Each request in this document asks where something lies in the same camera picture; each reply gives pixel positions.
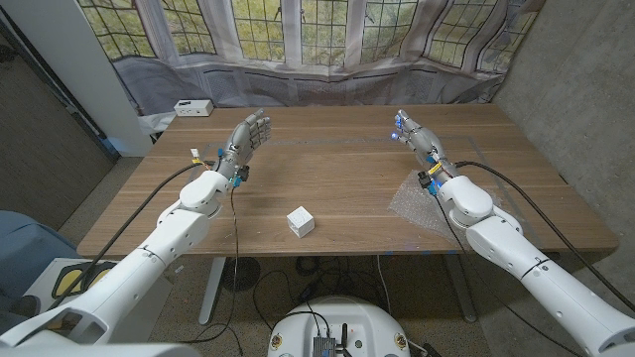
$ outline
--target small white box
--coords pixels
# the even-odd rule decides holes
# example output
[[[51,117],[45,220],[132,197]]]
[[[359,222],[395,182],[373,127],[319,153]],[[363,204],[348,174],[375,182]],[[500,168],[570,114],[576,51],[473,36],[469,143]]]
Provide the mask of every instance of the small white box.
[[[314,217],[302,206],[291,212],[287,216],[287,220],[289,221],[289,228],[291,228],[299,238],[304,237],[307,233],[316,228]]]
[[[179,100],[175,105],[179,116],[209,116],[213,109],[211,100]]]

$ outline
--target window pane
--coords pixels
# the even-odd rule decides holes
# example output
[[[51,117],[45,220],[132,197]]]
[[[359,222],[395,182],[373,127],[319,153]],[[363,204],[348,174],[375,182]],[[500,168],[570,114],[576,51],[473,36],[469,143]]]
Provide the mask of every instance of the window pane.
[[[346,0],[303,0],[304,64],[344,64],[347,13]]]
[[[379,40],[378,27],[367,27],[364,29],[364,38],[362,40],[362,47],[364,48],[376,47],[377,40]]]
[[[454,1],[435,31],[428,58],[461,67],[467,44],[483,26],[495,3],[487,0]]]
[[[330,64],[344,65],[344,56],[346,55],[345,48],[332,49],[330,54]]]
[[[317,23],[332,24],[333,5],[330,1],[317,1]]]
[[[264,21],[252,21],[251,30],[254,33],[254,40],[267,41],[269,36],[267,34],[267,23]]]
[[[236,19],[249,19],[249,7],[247,0],[232,0],[231,1],[234,18]]]
[[[179,55],[216,53],[196,0],[161,0],[161,4]]]
[[[109,59],[155,56],[131,0],[80,0],[78,4]]]
[[[262,0],[247,0],[249,3],[249,18],[265,20],[265,6]]]
[[[316,64],[316,47],[302,46],[302,63]]]
[[[282,44],[271,44],[271,60],[285,60],[285,47]]]
[[[362,51],[361,62],[398,56],[416,10],[415,0],[369,0],[362,47],[375,51]]]
[[[410,25],[413,22],[415,16],[415,10],[417,10],[417,4],[402,4],[399,9],[399,20],[397,25]]]
[[[258,56],[258,60],[268,60],[271,58],[271,53],[269,52],[269,44],[266,42],[257,42],[256,43],[256,54]]]
[[[251,60],[285,61],[280,0],[232,0],[242,55]]]
[[[249,20],[236,20],[236,31],[238,32],[238,39],[240,40],[253,40],[251,36],[251,22]]]
[[[333,30],[332,44],[337,47],[344,47],[346,45],[346,27],[333,26],[332,30]]]
[[[284,41],[284,36],[282,34],[282,23],[268,22],[267,30],[269,31],[269,38],[271,39],[271,41]]]
[[[115,10],[97,8],[97,11],[99,12],[99,15],[101,15],[101,18],[110,32],[126,32],[126,29],[123,27],[123,23],[119,20],[119,16]]]
[[[520,15],[519,9],[521,5],[515,2],[508,4],[507,13],[517,15],[514,18],[507,19],[503,32],[483,51],[477,67],[479,70],[497,73],[507,71],[511,58],[536,18],[536,13]]]
[[[115,41],[112,40],[112,37],[110,35],[99,37],[98,40],[99,40],[99,43],[101,44],[101,47],[106,52],[106,55],[111,60],[118,59],[122,56],[121,53],[119,52],[119,49],[117,49],[117,45],[115,45]]]
[[[88,24],[90,24],[90,27],[95,35],[100,36],[108,33],[108,28],[106,27],[106,24],[101,21],[101,17],[99,16],[97,9],[86,8],[83,9],[83,13],[86,15]]]
[[[302,44],[317,45],[318,44],[318,26],[302,25]]]
[[[241,41],[240,47],[242,48],[243,55],[248,59],[256,59],[256,46],[253,41]]]
[[[341,1],[333,2],[333,24],[346,25],[346,13],[348,4]]]
[[[117,48],[121,51],[121,55],[123,56],[138,56],[137,48],[135,47],[134,42],[132,42],[132,38],[128,35],[112,35],[112,38],[115,40],[115,44],[117,44]]]
[[[399,16],[399,4],[386,4],[381,12],[380,26],[397,25],[397,17]]]
[[[330,46],[330,26],[317,25],[317,45]]]
[[[369,63],[372,62],[375,58],[375,48],[372,49],[361,49],[361,62]]]

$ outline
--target table top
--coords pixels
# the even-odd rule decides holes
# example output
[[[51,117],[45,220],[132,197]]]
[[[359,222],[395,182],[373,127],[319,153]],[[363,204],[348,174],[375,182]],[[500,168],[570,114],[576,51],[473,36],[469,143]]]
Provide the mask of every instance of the table top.
[[[412,170],[415,155],[389,140],[399,108],[442,140],[453,162],[478,161],[519,184],[580,250],[617,247],[618,240],[588,205],[493,104],[265,108],[272,139],[249,163],[249,181],[234,192],[242,256],[452,253],[457,245],[397,216],[388,206]],[[176,118],[79,244],[96,255],[130,214],[165,178],[191,163],[190,148],[215,160],[219,147],[255,108],[214,109],[209,117]],[[107,256],[135,249],[157,217],[200,175],[182,174],[137,216]],[[478,168],[461,173],[498,197],[526,236],[544,251],[566,247],[514,189]],[[229,199],[207,238],[190,254],[234,255]],[[316,228],[298,238],[287,214],[303,206]]]

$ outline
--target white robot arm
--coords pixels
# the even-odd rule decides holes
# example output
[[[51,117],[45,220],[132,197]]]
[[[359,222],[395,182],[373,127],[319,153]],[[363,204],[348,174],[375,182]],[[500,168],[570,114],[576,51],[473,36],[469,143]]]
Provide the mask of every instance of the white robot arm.
[[[551,261],[524,236],[520,224],[496,207],[487,192],[461,176],[445,157],[439,139],[400,110],[393,139],[412,149],[428,171],[449,220],[466,229],[469,245],[518,279],[589,356],[635,355],[635,320],[610,306]]]
[[[0,346],[33,346],[43,343],[104,344],[166,267],[206,236],[220,211],[218,200],[238,177],[238,170],[253,151],[270,137],[269,118],[258,110],[241,122],[214,165],[186,185],[180,199],[166,209],[157,228],[90,290],[76,299],[37,315],[0,336]],[[49,327],[64,321],[64,332]]]

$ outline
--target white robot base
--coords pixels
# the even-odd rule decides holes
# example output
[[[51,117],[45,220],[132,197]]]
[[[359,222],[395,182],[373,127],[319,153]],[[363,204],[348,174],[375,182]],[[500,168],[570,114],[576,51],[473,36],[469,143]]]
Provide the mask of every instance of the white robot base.
[[[309,307],[301,304],[274,326],[267,356],[334,357],[335,351],[344,356],[410,356],[403,328],[378,306],[344,296],[318,297],[309,304],[313,312],[326,319],[328,330],[320,316],[311,314]],[[299,311],[308,313],[293,314]],[[318,338],[316,320],[322,338]]]

